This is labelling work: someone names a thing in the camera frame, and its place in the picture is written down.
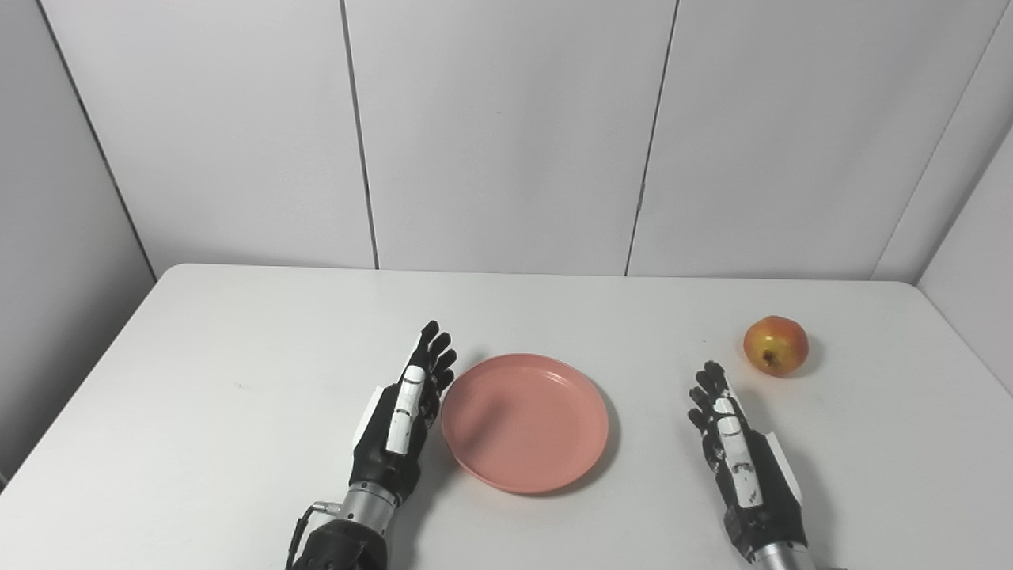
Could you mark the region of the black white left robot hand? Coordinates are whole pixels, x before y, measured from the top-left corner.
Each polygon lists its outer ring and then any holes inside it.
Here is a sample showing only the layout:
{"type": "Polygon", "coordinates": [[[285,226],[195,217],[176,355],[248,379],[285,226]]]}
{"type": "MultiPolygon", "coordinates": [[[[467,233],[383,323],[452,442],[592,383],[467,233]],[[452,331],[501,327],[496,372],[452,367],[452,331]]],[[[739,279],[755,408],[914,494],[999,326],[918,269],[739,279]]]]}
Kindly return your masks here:
{"type": "Polygon", "coordinates": [[[449,333],[427,322],[399,378],[370,398],[352,451],[352,485],[376,484],[401,503],[415,491],[421,451],[457,357],[449,333]]]}

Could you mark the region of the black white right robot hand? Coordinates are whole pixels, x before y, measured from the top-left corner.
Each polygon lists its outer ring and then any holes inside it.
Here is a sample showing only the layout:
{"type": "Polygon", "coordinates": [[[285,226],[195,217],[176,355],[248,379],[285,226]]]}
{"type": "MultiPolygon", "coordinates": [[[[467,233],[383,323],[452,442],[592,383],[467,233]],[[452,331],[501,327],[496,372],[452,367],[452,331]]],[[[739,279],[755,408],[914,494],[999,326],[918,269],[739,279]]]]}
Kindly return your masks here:
{"type": "Polygon", "coordinates": [[[725,504],[723,525],[753,569],[814,569],[795,473],[773,432],[750,426],[716,361],[696,372],[688,418],[725,504]]]}

